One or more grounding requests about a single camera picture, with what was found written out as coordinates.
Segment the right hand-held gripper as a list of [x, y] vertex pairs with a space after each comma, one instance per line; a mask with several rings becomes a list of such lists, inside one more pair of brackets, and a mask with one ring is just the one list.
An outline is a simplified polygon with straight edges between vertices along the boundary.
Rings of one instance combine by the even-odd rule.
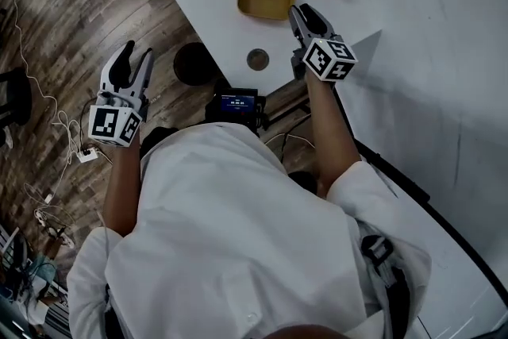
[[354, 51], [343, 41], [342, 36], [321, 38], [328, 36], [329, 23], [308, 3], [301, 4], [299, 8], [292, 5], [289, 9], [289, 22], [297, 40], [318, 36], [308, 45], [293, 51], [291, 66], [296, 79], [303, 79], [306, 71], [309, 71], [322, 82], [336, 83], [344, 80], [358, 63]]

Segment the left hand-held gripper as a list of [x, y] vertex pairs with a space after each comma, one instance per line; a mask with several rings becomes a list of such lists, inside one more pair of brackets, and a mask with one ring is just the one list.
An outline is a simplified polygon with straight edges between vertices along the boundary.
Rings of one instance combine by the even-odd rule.
[[[88, 137], [94, 141], [129, 147], [140, 124], [146, 120], [149, 100], [144, 91], [150, 82], [154, 55], [152, 48], [142, 55], [130, 82], [129, 59], [134, 45], [133, 40], [127, 41], [102, 69], [100, 91], [90, 107]], [[128, 87], [128, 94], [115, 93]]]

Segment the black round bin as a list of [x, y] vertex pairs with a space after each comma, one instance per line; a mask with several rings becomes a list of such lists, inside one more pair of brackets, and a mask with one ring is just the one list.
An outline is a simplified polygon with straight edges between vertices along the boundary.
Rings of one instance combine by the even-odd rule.
[[206, 85], [219, 72], [214, 58], [200, 42], [182, 46], [175, 54], [173, 68], [177, 79], [192, 87]]

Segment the person's left forearm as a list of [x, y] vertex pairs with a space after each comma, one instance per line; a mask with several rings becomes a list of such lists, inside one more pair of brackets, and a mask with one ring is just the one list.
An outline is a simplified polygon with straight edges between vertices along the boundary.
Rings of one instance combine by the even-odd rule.
[[114, 150], [113, 165], [102, 209], [105, 227], [120, 236], [130, 234], [137, 223], [140, 197], [140, 134], [129, 147]]

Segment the person's right forearm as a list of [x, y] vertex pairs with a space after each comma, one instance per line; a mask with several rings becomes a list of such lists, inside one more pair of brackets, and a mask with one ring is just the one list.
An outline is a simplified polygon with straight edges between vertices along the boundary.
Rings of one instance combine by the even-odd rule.
[[309, 71], [306, 85], [322, 194], [331, 202], [333, 185], [361, 158], [332, 87]]

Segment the round metal desk grommet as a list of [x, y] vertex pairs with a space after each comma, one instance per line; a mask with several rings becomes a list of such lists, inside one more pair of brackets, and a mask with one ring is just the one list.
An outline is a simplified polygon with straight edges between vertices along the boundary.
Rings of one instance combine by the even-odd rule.
[[269, 55], [261, 48], [254, 48], [248, 53], [246, 61], [253, 71], [262, 71], [269, 65]]

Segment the white power strip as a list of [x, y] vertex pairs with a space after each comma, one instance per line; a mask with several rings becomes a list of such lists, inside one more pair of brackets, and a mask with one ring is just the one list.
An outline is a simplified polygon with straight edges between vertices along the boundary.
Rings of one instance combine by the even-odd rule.
[[85, 164], [91, 162], [92, 160], [96, 160], [99, 154], [98, 150], [94, 146], [91, 146], [78, 151], [76, 156], [81, 164]]

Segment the black device with blue screen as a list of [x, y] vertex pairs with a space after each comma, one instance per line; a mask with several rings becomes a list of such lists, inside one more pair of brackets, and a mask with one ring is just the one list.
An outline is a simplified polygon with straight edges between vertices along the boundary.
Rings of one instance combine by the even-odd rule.
[[234, 88], [226, 79], [214, 85], [214, 96], [205, 108], [205, 123], [233, 123], [247, 127], [256, 136], [265, 122], [266, 98], [257, 89]]

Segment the black stool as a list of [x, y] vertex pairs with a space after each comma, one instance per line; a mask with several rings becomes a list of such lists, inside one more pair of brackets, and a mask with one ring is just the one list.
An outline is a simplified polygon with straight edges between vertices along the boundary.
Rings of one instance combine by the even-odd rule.
[[31, 118], [32, 90], [23, 67], [0, 74], [6, 84], [6, 103], [0, 106], [0, 129], [9, 125], [25, 125]]

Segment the person in white coat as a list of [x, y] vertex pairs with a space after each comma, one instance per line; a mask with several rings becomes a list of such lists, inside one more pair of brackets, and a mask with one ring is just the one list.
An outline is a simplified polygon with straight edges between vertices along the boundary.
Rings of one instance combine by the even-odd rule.
[[90, 232], [67, 276], [74, 339], [262, 339], [318, 325], [383, 339], [382, 275], [421, 310], [432, 261], [363, 161], [320, 198], [242, 125], [180, 130], [140, 159], [137, 223]]

